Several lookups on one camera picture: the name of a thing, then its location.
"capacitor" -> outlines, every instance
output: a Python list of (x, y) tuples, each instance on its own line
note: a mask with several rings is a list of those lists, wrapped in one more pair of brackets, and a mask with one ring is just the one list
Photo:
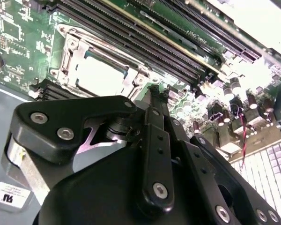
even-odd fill
[(247, 97), (248, 97), (248, 103), (249, 103), (250, 109), (256, 109), (258, 105), (257, 105), (255, 97), (251, 94), (247, 95)]
[(234, 98), (234, 94), (232, 92), (232, 89), (227, 87), (224, 89), (224, 96), (225, 96), (225, 99), (227, 101), (231, 101), (233, 98)]
[(184, 112), (183, 112), (183, 108), (182, 108), (182, 107), (179, 107), (179, 108), (176, 109), (176, 115), (177, 115), (179, 118), (184, 117)]
[(195, 134), (198, 134), (200, 132), (200, 127), (199, 127), (199, 123), (197, 121), (194, 121), (192, 123), (192, 127), (193, 127), (193, 132)]
[(183, 110), (185, 113), (190, 113), (192, 111), (192, 103), (188, 100), (186, 100), (183, 103)]
[(263, 107), (267, 113), (272, 113), (274, 111), (273, 102), (269, 98), (264, 99)]
[(223, 110), (223, 119), (224, 119), (224, 123), (229, 123), (230, 122), (230, 115), (228, 110), (224, 109)]
[(217, 119), (217, 125), (218, 125), (219, 127), (224, 126), (224, 119), (223, 119), (222, 116)]
[(235, 95), (240, 95), (242, 93), (242, 87), (240, 86), (239, 80), (234, 78), (231, 82), (232, 93)]

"sticker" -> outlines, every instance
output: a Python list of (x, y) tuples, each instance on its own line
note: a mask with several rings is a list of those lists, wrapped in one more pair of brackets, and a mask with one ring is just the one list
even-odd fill
[(29, 195), (29, 190), (0, 182), (0, 203), (21, 209)]

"gray metal surface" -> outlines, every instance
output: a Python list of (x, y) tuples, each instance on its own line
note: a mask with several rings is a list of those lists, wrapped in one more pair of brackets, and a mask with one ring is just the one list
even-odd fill
[[(13, 110), (17, 105), (27, 100), (28, 98), (26, 96), (22, 96), (0, 85), (0, 182), (2, 181), (25, 189), (27, 189), (25, 186), (22, 186), (5, 174), (1, 165), (1, 156), (7, 140)], [(121, 147), (121, 145), (116, 144), (110, 147), (98, 147), (78, 154), (74, 158), (73, 170), (75, 172), (79, 171)], [(0, 205), (0, 225), (31, 225), (40, 209), (40, 205), (33, 194), (31, 194), (29, 199), (28, 204), (25, 204), (20, 211), (15, 210), (11, 212), (4, 205)]]

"pcie slot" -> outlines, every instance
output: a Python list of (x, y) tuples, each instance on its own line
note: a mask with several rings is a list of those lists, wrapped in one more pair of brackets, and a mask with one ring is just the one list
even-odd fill
[(237, 39), (233, 38), (231, 34), (217, 27), (212, 21), (209, 21), (205, 15), (198, 12), (193, 6), (186, 5), (179, 0), (159, 0), (159, 2), (163, 3), (190, 23), (193, 23), (217, 42), (221, 43), (224, 47), (243, 57), (247, 61), (254, 62), (261, 57), (260, 54), (255, 53), (253, 50), (242, 45)]
[(170, 57), (169, 54), (159, 49), (157, 46), (158, 51), (154, 48), (154, 43), (146, 44), (145, 41), (142, 40), (142, 38), (138, 39), (137, 34), (133, 33), (133, 30), (127, 30), (122, 25), (118, 25), (115, 22), (109, 20), (108, 18), (104, 17), (101, 13), (89, 8), (85, 7), (81, 2), (73, 2), (71, 0), (64, 0), (65, 4), (69, 5), (70, 7), (73, 7), (75, 10), (82, 13), (84, 16), (88, 17), (88, 15), (92, 15), (89, 17), (90, 20), (94, 20), (95, 22), (99, 23), (100, 25), (104, 26), (106, 29), (109, 29), (110, 32), (113, 32), (119, 36), (122, 36), (126, 38), (131, 43), (134, 43), (139, 48), (147, 51), (148, 53), (151, 53), (152, 55), (159, 58), (159, 60), (162, 60), (164, 62), (171, 62), (172, 66), (179, 70), (180, 72), (184, 73), (185, 75), (191, 75), (192, 73), (195, 73), (196, 71), (189, 66), (187, 66), (184, 63), (181, 63), (180, 60), (175, 59), (174, 57)]
[[(177, 51), (175, 48), (167, 44), (164, 40), (152, 35), (150, 32), (148, 32), (145, 28), (138, 26), (135, 24), (134, 21), (129, 20), (128, 18), (124, 17), (123, 15), (119, 14), (118, 12), (107, 8), (103, 3), (97, 2), (95, 0), (83, 0), (84, 2), (90, 4), (91, 6), (97, 8), (102, 13), (106, 14), (107, 16), (110, 16), (112, 19), (116, 20), (117, 22), (121, 23), (124, 26), (129, 27), (131, 30), (129, 32), (133, 32), (134, 36), (142, 35), (142, 38), (150, 39), (151, 42), (153, 42), (155, 45), (158, 46), (158, 50), (161, 51), (161, 49), (166, 50), (170, 54), (174, 54), (177, 58), (179, 58), (179, 61), (176, 61), (176, 63), (181, 63), (181, 60), (186, 62), (188, 65), (194, 67), (197, 70), (204, 71), (204, 68), (200, 66), (198, 63), (190, 59), (189, 57), (184, 56), (181, 52)], [(193, 73), (195, 73), (195, 69), (190, 68), (187, 66), (189, 70), (191, 70)]]
[(185, 82), (193, 82), (194, 79), (191, 78), (189, 75), (185, 76), (182, 75), (181, 73), (177, 72), (177, 70), (173, 69), (172, 67), (170, 67), (167, 63), (163, 63), (160, 62), (158, 58), (150, 56), (149, 54), (144, 54), (144, 52), (142, 50), (140, 50), (137, 47), (131, 46), (130, 44), (128, 44), (125, 41), (120, 40), (117, 36), (109, 33), (108, 31), (103, 30), (100, 26), (85, 20), (84, 17), (74, 13), (72, 11), (72, 9), (69, 9), (63, 5), (58, 5), (58, 8), (60, 10), (62, 10), (62, 13), (66, 16), (68, 16), (69, 18), (77, 21), (78, 23), (80, 23), (82, 26), (85, 26), (86, 28), (88, 28), (89, 30), (93, 31), (94, 33), (105, 37), (108, 41), (110, 41), (112, 44), (116, 44), (119, 47), (128, 49), (129, 52), (131, 54), (133, 54), (136, 58), (143, 60), (145, 62), (147, 62), (150, 66), (154, 66), (157, 67), (167, 73), (170, 73), (176, 77), (179, 77), (180, 79), (182, 79)]

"hole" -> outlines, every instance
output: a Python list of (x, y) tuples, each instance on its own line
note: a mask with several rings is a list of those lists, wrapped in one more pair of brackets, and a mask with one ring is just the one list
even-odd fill
[(204, 173), (204, 174), (207, 173), (207, 171), (204, 168), (201, 168), (201, 172)]
[(131, 107), (132, 107), (132, 105), (131, 105), (131, 103), (130, 103), (130, 102), (125, 102), (125, 105), (126, 105), (127, 107), (129, 107), (129, 108), (131, 108)]
[(153, 113), (154, 113), (156, 116), (159, 116), (159, 112), (158, 112), (156, 109), (153, 109)]
[(35, 118), (36, 118), (37, 120), (40, 120), (40, 121), (42, 121), (42, 120), (44, 119), (44, 117), (41, 116), (41, 115), (37, 115)]
[(161, 155), (163, 154), (163, 150), (161, 148), (159, 148), (157, 151), (159, 154), (161, 154)]
[(131, 136), (132, 136), (132, 137), (136, 137), (136, 136), (139, 135), (140, 133), (141, 133), (140, 130), (134, 129), (134, 130), (131, 132)]
[(219, 187), (219, 190), (220, 190), (220, 192), (221, 192), (221, 194), (222, 194), (222, 196), (223, 196), (227, 206), (229, 208), (231, 208), (233, 206), (233, 198), (232, 198), (230, 192), (226, 189), (225, 186), (223, 186), (221, 184), (219, 184), (218, 187)]

